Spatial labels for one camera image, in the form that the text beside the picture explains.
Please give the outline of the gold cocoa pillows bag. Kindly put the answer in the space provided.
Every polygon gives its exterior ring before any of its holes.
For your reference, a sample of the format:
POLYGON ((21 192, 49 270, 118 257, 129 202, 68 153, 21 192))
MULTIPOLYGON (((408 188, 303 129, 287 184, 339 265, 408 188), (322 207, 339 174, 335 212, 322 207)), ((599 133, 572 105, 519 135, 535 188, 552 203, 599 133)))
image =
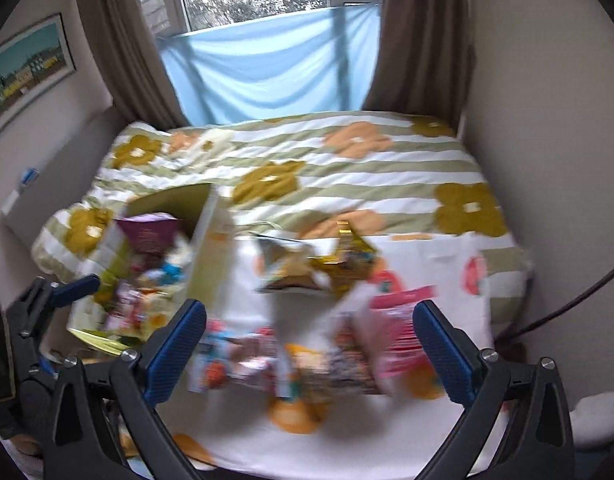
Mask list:
POLYGON ((367 242, 349 221, 339 220, 333 252, 312 256, 308 261, 313 270, 328 277, 331 292, 339 300, 354 284, 372 275, 377 258, 377 248, 367 242))

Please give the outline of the silver potato chips bag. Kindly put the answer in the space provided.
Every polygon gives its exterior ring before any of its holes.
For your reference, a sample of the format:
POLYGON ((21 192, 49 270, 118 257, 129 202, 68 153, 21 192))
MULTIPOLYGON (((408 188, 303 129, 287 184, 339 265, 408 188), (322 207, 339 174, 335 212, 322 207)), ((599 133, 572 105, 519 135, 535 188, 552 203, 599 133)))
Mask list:
POLYGON ((313 246, 265 234, 254 234, 253 238, 263 263, 257 292, 325 292, 323 279, 310 264, 316 255, 313 246))

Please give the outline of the Oishi shrimp flakes bag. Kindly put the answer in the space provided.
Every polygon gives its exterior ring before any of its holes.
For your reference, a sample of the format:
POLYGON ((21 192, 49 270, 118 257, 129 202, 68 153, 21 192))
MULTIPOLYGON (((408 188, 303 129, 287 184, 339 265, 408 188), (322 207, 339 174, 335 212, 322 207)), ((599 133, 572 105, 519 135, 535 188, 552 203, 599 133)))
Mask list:
POLYGON ((271 326, 236 334, 211 318, 188 363, 188 390, 203 393, 234 384, 276 393, 278 365, 279 342, 271 326))

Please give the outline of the pink snack bag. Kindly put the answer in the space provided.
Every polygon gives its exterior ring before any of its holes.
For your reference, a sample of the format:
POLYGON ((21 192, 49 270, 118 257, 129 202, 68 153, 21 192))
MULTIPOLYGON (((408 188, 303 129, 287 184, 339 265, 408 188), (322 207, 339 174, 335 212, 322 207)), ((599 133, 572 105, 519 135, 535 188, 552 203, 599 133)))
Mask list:
POLYGON ((415 335, 412 314, 419 302, 434 299, 435 296, 435 287, 429 285, 382 294, 372 300, 370 312, 376 314, 382 322, 386 336, 385 347, 377 351, 374 359, 377 376, 397 377, 423 364, 429 364, 422 344, 415 335))

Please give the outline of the green cardboard snack box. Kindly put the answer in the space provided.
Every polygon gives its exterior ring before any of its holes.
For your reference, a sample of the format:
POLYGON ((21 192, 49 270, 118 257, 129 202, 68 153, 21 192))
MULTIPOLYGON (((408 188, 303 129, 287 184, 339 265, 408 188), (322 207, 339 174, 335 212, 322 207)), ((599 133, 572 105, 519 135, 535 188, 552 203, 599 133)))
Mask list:
POLYGON ((217 188, 209 183, 177 186, 133 200, 113 218, 94 255, 78 270, 96 274, 94 295, 74 302, 68 331, 88 346, 117 356, 146 341, 173 317, 187 299, 206 309, 221 296, 232 256, 234 223, 217 188), (134 252, 116 218, 167 212, 179 220, 173 246, 163 255, 134 252), (163 261, 182 266, 185 281, 153 285, 144 272, 163 261))

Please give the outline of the purple snack bag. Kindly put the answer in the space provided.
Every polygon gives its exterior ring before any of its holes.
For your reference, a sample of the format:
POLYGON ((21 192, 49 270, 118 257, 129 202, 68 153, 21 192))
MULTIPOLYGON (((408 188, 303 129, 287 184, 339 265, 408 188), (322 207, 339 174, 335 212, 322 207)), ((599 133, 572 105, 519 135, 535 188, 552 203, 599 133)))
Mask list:
POLYGON ((167 212, 116 218, 115 223, 134 252, 153 256, 163 255, 173 246, 179 228, 179 220, 167 212))

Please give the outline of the blue white snack bag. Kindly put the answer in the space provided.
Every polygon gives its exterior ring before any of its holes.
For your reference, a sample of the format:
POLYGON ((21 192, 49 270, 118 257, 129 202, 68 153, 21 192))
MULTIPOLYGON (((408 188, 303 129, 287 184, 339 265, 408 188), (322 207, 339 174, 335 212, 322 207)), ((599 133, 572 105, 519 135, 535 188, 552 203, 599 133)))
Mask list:
POLYGON ((185 271, 177 263, 165 260, 157 268, 144 272, 144 278, 153 285, 173 285, 185 281, 185 271))

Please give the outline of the grey headboard shelf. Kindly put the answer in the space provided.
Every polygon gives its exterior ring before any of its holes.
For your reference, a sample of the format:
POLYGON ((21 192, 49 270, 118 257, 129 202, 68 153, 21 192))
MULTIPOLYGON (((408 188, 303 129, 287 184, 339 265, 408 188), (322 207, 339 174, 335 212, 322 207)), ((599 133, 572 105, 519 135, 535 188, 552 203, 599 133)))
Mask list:
POLYGON ((72 134, 32 171, 30 180, 10 194, 1 207, 1 217, 26 248, 33 246, 53 214, 85 195, 104 156, 127 125, 115 106, 108 107, 72 134))

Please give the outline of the mixed nuts snack bag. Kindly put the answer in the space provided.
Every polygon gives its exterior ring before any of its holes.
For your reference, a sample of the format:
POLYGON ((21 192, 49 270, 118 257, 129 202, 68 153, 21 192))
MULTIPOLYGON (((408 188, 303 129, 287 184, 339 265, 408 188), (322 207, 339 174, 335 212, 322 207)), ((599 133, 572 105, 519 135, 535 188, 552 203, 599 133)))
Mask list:
POLYGON ((297 373, 299 393, 310 404, 330 403, 343 394, 382 393, 350 314, 335 319, 328 348, 313 350, 299 344, 285 348, 297 373))

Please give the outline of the framed town picture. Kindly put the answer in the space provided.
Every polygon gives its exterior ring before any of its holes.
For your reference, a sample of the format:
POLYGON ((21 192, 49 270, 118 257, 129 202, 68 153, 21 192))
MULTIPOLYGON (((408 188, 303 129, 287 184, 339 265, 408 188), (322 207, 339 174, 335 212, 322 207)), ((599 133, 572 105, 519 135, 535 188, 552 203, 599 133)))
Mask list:
POLYGON ((0 44, 0 134, 30 104, 76 72, 60 12, 0 44))

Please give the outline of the striped floral quilt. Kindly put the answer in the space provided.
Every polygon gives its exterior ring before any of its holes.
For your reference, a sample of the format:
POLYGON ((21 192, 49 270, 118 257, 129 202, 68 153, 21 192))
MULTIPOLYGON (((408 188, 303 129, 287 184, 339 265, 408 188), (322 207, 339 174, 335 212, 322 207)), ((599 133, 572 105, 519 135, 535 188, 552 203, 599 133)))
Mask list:
POLYGON ((68 281, 126 204, 196 183, 215 185, 245 229, 324 238, 347 220, 363 235, 474 234, 492 325, 503 330, 520 314, 525 252, 476 159, 429 116, 316 113, 168 131, 134 122, 117 134, 86 188, 51 208, 33 260, 68 281))

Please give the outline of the brown left curtain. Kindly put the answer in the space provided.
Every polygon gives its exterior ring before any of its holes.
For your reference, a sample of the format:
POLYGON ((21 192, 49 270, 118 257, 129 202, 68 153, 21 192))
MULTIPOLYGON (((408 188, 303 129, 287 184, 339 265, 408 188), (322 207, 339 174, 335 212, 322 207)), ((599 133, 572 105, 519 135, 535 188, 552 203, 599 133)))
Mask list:
POLYGON ((129 122, 161 130, 188 125, 139 0, 76 0, 106 89, 129 122))

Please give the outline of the brown curtain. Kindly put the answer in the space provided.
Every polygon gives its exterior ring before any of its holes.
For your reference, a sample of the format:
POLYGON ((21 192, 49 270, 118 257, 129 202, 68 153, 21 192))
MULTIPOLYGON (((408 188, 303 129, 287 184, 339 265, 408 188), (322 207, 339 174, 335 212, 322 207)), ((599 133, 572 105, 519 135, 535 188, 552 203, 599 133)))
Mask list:
POLYGON ((381 0, 377 65, 365 110, 459 126, 475 64, 470 0, 381 0))
POLYGON ((188 125, 139 0, 76 0, 106 89, 129 122, 161 130, 188 125))

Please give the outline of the brown right curtain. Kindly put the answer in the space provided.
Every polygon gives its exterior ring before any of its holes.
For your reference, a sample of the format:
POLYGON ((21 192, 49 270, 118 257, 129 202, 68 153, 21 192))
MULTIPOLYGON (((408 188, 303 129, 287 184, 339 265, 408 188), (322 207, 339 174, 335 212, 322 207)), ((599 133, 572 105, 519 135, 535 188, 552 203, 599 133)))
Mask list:
POLYGON ((475 64, 470 0, 381 0, 377 65, 365 110, 459 126, 475 64))

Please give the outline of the light blue window cloth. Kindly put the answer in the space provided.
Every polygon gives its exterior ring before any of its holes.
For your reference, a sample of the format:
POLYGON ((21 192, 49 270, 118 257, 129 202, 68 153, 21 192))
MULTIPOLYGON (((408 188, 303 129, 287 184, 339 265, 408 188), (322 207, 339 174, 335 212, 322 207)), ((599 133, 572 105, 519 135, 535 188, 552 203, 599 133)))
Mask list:
POLYGON ((159 37, 156 45, 183 114, 201 127, 360 110, 379 31, 379 6, 363 3, 159 37))

